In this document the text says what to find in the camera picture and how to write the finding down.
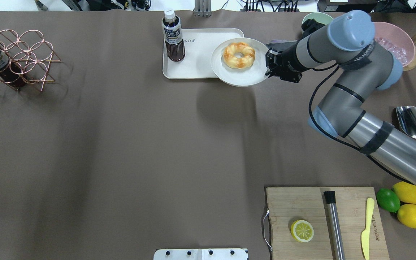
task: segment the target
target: metal scoop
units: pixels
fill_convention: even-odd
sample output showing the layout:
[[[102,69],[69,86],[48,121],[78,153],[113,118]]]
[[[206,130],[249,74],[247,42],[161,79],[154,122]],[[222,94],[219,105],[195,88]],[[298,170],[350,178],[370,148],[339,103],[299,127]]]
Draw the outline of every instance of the metal scoop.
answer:
[[[396,107],[400,128],[416,140],[416,107]]]

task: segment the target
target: yellow knife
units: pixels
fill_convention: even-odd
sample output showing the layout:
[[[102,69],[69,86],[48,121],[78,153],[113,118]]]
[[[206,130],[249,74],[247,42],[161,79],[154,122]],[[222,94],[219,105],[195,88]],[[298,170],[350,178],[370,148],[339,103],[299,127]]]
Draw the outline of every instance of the yellow knife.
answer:
[[[368,242],[370,241],[370,227],[372,222],[373,208],[375,207],[375,201],[372,198],[367,199],[367,208],[365,209],[365,230],[360,235],[360,241],[362,243],[362,252],[366,260],[370,259],[368,253]]]

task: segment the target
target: brown tabletop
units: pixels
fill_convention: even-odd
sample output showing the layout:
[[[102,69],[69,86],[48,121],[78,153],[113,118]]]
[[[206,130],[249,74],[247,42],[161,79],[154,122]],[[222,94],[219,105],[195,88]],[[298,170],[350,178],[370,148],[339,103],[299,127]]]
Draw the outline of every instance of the brown tabletop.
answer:
[[[177,14],[183,28],[239,28],[263,43],[297,39],[306,15]],[[0,260],[149,260],[159,248],[208,247],[265,260],[265,187],[377,191],[397,182],[307,125],[309,98],[328,71],[245,88],[166,79],[162,16],[0,13],[0,29],[38,29],[62,59],[42,94],[0,87]],[[416,14],[373,20],[416,31]],[[416,68],[363,108],[392,122],[398,105],[416,106]],[[416,229],[380,213],[391,259],[416,259]]]

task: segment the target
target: copper wire rack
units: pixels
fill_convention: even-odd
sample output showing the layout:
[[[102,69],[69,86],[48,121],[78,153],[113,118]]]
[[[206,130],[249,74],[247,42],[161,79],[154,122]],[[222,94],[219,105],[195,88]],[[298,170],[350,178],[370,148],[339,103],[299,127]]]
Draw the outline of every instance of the copper wire rack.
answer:
[[[55,53],[50,42],[44,39],[43,33],[38,30],[29,30],[18,34],[14,30],[0,31],[0,48],[9,56],[10,65],[15,63],[21,72],[14,72],[22,78],[27,86],[32,86],[39,92],[44,90],[45,84],[55,83],[56,80],[51,76],[49,70],[51,63],[61,62]],[[15,91],[20,87],[13,87],[0,78],[0,83],[6,84]]]

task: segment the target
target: light green cup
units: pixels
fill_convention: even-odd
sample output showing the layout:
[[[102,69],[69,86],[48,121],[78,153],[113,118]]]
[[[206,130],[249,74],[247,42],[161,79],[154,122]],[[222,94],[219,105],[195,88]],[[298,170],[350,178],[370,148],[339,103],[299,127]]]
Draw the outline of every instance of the light green cup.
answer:
[[[303,18],[303,21],[301,22],[301,24],[303,24],[305,21],[310,20],[310,19],[314,19],[316,20],[318,23],[323,23],[324,25],[328,25],[329,23],[331,23],[333,21],[333,17],[326,14],[326,13],[309,13],[307,16],[305,16]]]

